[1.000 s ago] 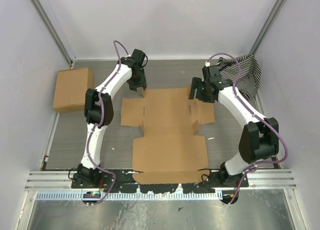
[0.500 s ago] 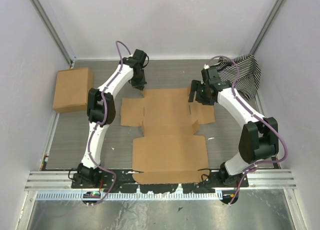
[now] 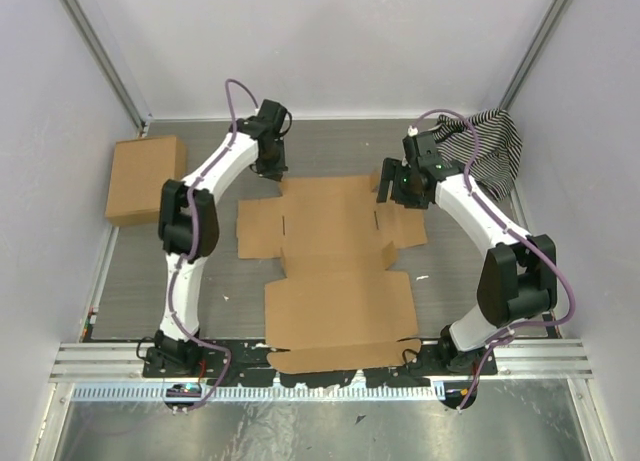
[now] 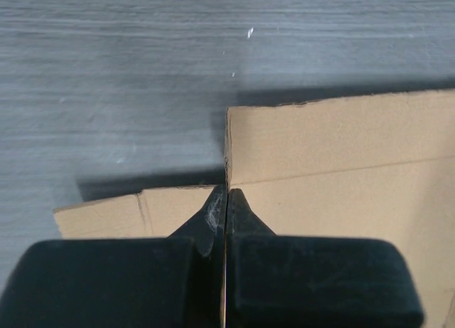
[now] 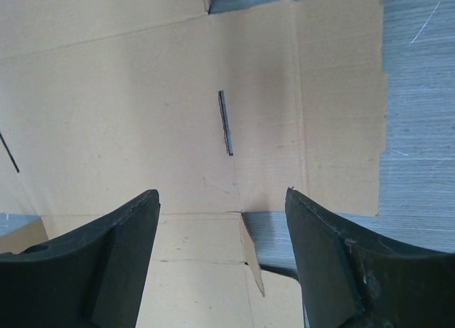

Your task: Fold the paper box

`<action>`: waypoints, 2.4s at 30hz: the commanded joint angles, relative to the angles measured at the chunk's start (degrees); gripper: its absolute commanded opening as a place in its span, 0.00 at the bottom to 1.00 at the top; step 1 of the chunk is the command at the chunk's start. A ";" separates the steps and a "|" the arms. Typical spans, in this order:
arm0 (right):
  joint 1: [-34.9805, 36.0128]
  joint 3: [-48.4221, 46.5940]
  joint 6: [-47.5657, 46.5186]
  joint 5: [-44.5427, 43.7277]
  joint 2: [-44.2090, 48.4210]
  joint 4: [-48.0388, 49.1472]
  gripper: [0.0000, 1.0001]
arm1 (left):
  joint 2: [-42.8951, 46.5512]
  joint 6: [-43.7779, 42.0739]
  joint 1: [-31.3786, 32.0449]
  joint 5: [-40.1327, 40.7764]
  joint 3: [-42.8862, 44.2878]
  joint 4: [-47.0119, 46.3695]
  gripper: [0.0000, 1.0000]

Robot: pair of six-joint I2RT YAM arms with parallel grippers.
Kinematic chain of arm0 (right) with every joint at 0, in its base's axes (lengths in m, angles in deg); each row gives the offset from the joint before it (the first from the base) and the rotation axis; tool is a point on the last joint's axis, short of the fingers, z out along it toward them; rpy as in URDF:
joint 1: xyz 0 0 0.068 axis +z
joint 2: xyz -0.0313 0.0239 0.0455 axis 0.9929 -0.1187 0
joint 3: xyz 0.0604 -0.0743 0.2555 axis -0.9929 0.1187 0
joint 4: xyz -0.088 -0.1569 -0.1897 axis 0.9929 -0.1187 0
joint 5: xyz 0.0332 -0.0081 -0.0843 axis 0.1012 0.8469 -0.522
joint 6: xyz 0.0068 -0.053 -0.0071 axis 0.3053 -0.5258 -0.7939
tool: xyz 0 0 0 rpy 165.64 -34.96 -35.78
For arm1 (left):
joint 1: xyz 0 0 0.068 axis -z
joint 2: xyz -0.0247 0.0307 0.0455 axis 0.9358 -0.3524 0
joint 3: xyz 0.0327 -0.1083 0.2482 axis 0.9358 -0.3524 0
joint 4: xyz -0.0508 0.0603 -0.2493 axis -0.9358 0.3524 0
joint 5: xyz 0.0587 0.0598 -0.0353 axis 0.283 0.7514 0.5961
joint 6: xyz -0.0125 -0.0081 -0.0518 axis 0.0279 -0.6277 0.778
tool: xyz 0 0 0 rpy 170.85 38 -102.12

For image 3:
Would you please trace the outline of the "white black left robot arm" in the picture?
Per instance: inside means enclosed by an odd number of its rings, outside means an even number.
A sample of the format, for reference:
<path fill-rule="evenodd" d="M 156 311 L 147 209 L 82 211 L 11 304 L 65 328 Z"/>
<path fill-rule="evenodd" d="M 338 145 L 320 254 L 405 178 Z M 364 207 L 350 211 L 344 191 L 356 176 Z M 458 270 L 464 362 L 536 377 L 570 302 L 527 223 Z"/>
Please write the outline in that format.
<path fill-rule="evenodd" d="M 284 126 L 292 115 L 265 100 L 257 112 L 234 119 L 219 147 L 192 173 L 161 190 L 158 236 L 167 263 L 165 308 L 145 354 L 149 376 L 194 375 L 213 348 L 199 338 L 199 296 L 204 267 L 220 237 L 217 204 L 245 169 L 281 181 L 287 170 Z"/>

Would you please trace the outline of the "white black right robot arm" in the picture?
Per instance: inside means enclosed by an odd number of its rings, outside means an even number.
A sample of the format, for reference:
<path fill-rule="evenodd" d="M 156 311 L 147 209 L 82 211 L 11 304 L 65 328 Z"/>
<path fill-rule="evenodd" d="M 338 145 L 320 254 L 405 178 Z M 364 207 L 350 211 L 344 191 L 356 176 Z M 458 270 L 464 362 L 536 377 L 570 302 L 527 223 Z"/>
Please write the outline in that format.
<path fill-rule="evenodd" d="M 412 128 L 402 145 L 403 158 L 383 161 L 378 202 L 409 209 L 437 206 L 484 256 L 475 306 L 444 327 L 437 344 L 442 368 L 462 375 L 489 340 L 556 306 L 557 281 L 550 268 L 556 260 L 555 244 L 546 235 L 533 236 L 512 223 L 462 163 L 444 160 L 432 133 Z"/>

